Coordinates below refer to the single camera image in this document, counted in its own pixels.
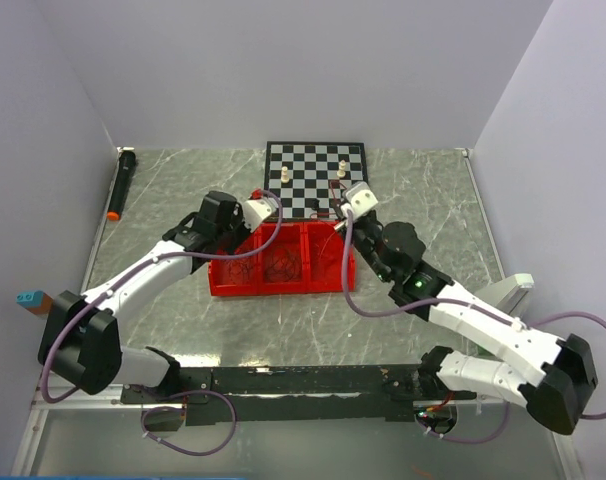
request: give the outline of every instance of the chessboard border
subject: chessboard border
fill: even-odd
[[[267,142],[267,147],[265,148],[265,175],[263,178],[263,188],[265,190],[269,190],[269,184],[270,184],[270,156],[272,155],[272,145],[309,145],[309,146],[316,146],[316,145],[336,145],[344,147],[344,146],[348,146],[348,147],[359,147],[361,149],[361,171],[363,172],[363,181],[364,182],[368,182],[368,175],[367,175],[367,162],[365,160],[365,144],[364,143],[359,143],[359,142],[273,142],[273,141],[269,141]]]

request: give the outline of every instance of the wall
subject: wall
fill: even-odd
[[[509,272],[538,282],[534,315],[606,319],[606,0],[556,0],[476,145],[474,171]],[[592,344],[606,410],[606,333],[550,328]],[[589,479],[606,479],[606,421],[574,434]]]
[[[116,145],[472,146],[551,0],[38,0]]]
[[[78,289],[114,152],[32,1],[0,2],[0,474],[23,436],[40,322],[23,289]]]

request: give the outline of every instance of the black tube with orange cap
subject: black tube with orange cap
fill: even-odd
[[[136,171],[136,155],[132,150],[123,150],[119,156],[118,171],[114,188],[110,197],[110,204],[107,207],[107,219],[116,222],[121,219],[127,193],[130,190],[132,177]]]

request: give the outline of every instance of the marble tabletop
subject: marble tabletop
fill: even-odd
[[[99,285],[147,253],[212,189],[246,198],[263,185],[265,150],[137,150],[139,165],[122,220],[108,222],[91,271]],[[369,183],[384,222],[407,221],[425,259],[475,291],[500,280],[467,159],[461,150],[366,151]],[[393,306],[357,258],[356,303]],[[206,269],[171,286],[121,325],[121,341],[154,346],[184,366],[416,363],[435,345],[476,346],[413,315],[361,318],[341,294],[214,298]]]

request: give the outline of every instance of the metal frame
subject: metal frame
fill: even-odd
[[[481,195],[476,183],[476,179],[474,178],[474,172],[472,170],[471,159],[473,158],[474,151],[473,149],[462,148],[459,149],[461,151],[461,156],[464,159],[470,179],[472,181],[472,185],[474,186],[474,191],[476,194],[477,201],[479,203],[479,207],[481,209],[481,215],[483,216],[483,221],[485,227],[488,232],[488,236],[490,238],[490,243],[492,245],[492,250],[494,252],[494,256],[496,258],[499,272],[501,274],[501,278],[505,278],[505,271],[503,269],[503,265],[501,263],[501,259],[496,248],[496,242],[494,240],[494,236],[492,235],[492,230],[490,228],[490,224],[487,219],[487,215],[485,213],[485,209],[483,207],[483,202],[481,200]],[[101,221],[98,225],[96,236],[94,238],[94,243],[92,245],[92,250],[90,251],[90,256],[88,258],[88,263],[85,271],[85,275],[83,277],[83,281],[81,284],[81,289],[87,289],[87,285],[90,280],[92,268],[94,266],[94,262],[96,260],[96,255],[98,253],[101,236],[103,234],[103,230],[105,228],[106,223],[106,212],[108,208],[108,203],[110,196],[112,194],[112,189],[114,187],[114,180],[116,178],[118,165],[115,166],[114,176],[112,178],[112,182],[110,184],[107,200],[105,202],[105,208],[103,211],[103,215]],[[58,376],[51,377],[51,383],[53,390],[56,389],[64,389],[69,388],[69,384],[63,385],[65,382],[60,379]],[[133,408],[142,408],[141,405],[122,405],[120,403],[122,392],[121,385],[112,385],[106,391],[102,392],[101,395],[89,396],[84,394],[83,392],[79,392],[77,394],[72,395],[66,402],[62,402],[59,404],[46,404],[40,396],[40,393],[37,392],[35,399],[33,401],[32,410],[30,412],[28,422],[26,425],[25,433],[23,434],[23,439],[19,445],[19,449],[17,451],[17,455],[14,461],[14,466],[12,467],[11,474],[12,475],[23,475],[28,476],[32,473],[32,468],[34,465],[34,460],[36,458],[36,454],[38,451],[38,447],[41,442],[41,437],[43,434],[43,430],[45,428],[45,424],[48,417],[48,412],[50,410],[59,410],[59,409],[101,409],[101,410],[121,410],[121,409],[133,409]],[[417,402],[417,405],[434,405],[438,402]],[[479,396],[477,400],[457,400],[453,402],[455,405],[469,405],[476,404],[478,409],[480,410],[482,405],[485,404],[495,404],[497,401],[495,399],[486,399],[483,396]],[[565,437],[558,434],[552,434],[552,439],[555,443],[559,461],[565,477],[572,480],[581,480],[584,479],[585,476],[582,472],[580,463],[578,461],[576,451],[574,449],[574,445],[571,437]]]

